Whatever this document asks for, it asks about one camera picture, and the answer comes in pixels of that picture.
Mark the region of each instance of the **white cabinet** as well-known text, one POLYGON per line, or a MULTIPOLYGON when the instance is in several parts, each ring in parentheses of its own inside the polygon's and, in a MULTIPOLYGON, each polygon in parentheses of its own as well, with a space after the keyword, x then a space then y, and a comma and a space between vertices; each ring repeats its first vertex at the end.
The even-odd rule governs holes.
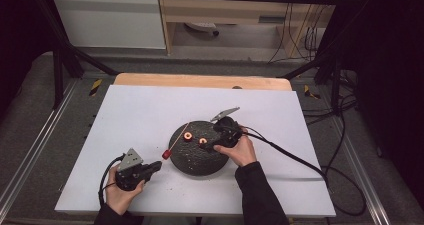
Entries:
POLYGON ((158 0, 55 0, 78 47, 165 49, 158 0))

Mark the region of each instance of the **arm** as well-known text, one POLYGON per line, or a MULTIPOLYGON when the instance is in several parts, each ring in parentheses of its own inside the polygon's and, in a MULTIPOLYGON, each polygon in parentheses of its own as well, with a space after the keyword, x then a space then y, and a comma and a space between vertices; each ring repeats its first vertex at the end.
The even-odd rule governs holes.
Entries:
POLYGON ((243 135, 233 148, 216 145, 214 149, 229 156, 239 166, 235 176, 243 194, 245 224, 288 225, 286 214, 269 186, 260 163, 256 160, 252 141, 243 135))
POLYGON ((115 173, 117 166, 109 170, 107 184, 113 184, 106 188, 106 204, 103 204, 97 214, 94 225, 132 225, 141 224, 138 217, 133 217, 127 212, 131 201, 143 191, 144 180, 133 191, 123 191, 115 185, 115 173))

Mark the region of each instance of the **person's left hand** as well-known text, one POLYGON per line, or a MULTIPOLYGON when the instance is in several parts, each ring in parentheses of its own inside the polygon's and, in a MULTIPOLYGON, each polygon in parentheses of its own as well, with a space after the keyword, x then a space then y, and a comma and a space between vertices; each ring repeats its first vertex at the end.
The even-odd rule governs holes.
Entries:
MULTIPOLYGON (((118 165, 109 170, 107 184, 115 183, 115 173, 118 165)), ((142 180, 133 191, 121 190, 116 184, 106 188, 106 203, 119 215, 123 215, 131 204, 135 196, 143 192, 144 180, 142 180)))

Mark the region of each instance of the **round black plate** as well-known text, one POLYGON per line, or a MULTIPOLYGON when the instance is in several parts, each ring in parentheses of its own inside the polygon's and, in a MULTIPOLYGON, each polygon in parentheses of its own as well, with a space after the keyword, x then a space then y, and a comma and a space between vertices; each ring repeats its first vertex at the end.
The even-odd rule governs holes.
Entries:
MULTIPOLYGON (((169 147, 175 142, 178 135, 184 129, 182 125, 171 137, 169 147)), ((206 176, 219 171, 228 161, 228 156, 218 152, 208 153, 199 148, 199 139, 205 138, 213 141, 219 138, 219 134, 213 130, 213 123, 206 121, 190 122, 184 132, 190 132, 193 139, 190 142, 184 141, 184 134, 178 139, 172 148, 171 161, 181 172, 192 176, 206 176)))

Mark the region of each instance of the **yellow and black tape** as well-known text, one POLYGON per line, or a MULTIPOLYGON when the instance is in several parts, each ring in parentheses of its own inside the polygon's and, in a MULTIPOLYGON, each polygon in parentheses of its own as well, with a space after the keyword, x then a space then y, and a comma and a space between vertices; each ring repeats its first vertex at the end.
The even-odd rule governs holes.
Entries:
POLYGON ((308 85, 305 85, 305 96, 307 97, 313 97, 315 99, 320 99, 321 96, 319 94, 313 94, 309 91, 309 87, 308 85))
POLYGON ((90 94, 88 94, 88 96, 94 97, 96 95, 96 93, 97 93, 97 90, 100 87, 100 84, 102 84, 102 79, 97 79, 94 82, 93 86, 91 87, 90 94))

